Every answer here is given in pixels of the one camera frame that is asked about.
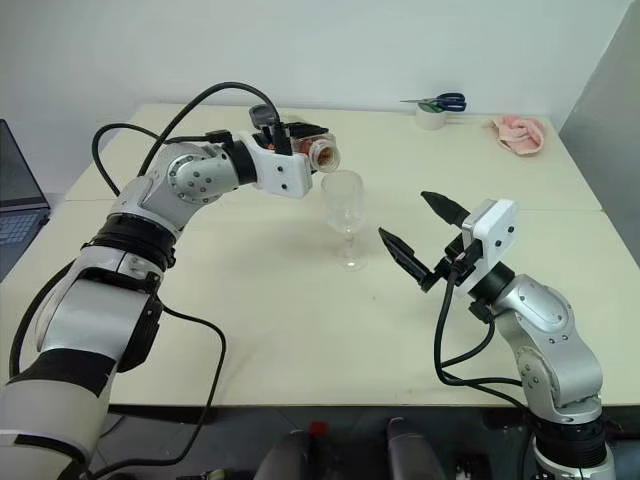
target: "laptop keyboard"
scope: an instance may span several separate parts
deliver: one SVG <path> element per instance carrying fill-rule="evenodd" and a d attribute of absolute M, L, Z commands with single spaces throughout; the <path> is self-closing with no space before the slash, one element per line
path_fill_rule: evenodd
<path fill-rule="evenodd" d="M 0 245 L 22 242 L 37 218 L 37 213 L 0 217 Z"/>

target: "laptop screen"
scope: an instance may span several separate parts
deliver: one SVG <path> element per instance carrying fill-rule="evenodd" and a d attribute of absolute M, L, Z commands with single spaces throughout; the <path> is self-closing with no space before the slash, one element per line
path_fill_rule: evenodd
<path fill-rule="evenodd" d="M 9 131 L 7 122 L 0 119 L 0 211 L 46 206 L 47 201 Z"/>

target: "robotic arm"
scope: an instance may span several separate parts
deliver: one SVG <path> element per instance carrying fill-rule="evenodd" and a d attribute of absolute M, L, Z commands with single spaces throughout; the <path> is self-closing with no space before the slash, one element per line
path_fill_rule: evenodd
<path fill-rule="evenodd" d="M 469 310 L 485 323 L 495 322 L 509 343 L 532 414 L 537 478 L 614 479 L 601 419 L 602 371 L 578 335 L 571 305 L 499 261 L 515 240 L 516 205 L 488 200 L 469 213 L 437 193 L 422 196 L 462 230 L 434 272 L 400 238 L 380 229 L 382 240 L 425 292 L 454 271 L 457 292 L 474 299 Z"/>
<path fill-rule="evenodd" d="M 158 288 L 175 263 L 176 240 L 200 208 L 246 184 L 301 198 L 313 170 L 337 167 L 327 129 L 291 124 L 285 131 L 293 148 L 284 154 L 269 148 L 268 128 L 235 139 L 211 132 L 205 147 L 170 144 L 149 173 L 125 187 L 37 308 L 39 357 L 0 395 L 3 478 L 75 480 L 84 471 L 115 374 L 140 365 L 151 349 L 163 308 Z M 315 158 L 296 151 L 303 135 Z"/>

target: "scissors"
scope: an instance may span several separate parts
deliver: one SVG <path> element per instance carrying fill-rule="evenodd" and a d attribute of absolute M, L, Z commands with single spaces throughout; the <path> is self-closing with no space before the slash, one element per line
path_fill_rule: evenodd
<path fill-rule="evenodd" d="M 464 95 L 457 92 L 443 93 L 436 98 L 423 98 L 422 100 L 403 100 L 406 103 L 417 103 L 425 105 L 434 111 L 446 110 L 448 112 L 464 112 L 467 108 L 467 101 Z"/>

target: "small glass cup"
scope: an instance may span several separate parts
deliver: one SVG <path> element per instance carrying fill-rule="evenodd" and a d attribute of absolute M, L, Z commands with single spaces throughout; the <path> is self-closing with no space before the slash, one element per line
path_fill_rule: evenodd
<path fill-rule="evenodd" d="M 322 179 L 322 198 L 327 223 L 344 235 L 338 252 L 340 264 L 347 270 L 359 270 L 367 262 L 355 242 L 355 234 L 365 224 L 364 185 L 350 170 L 337 170 Z"/>

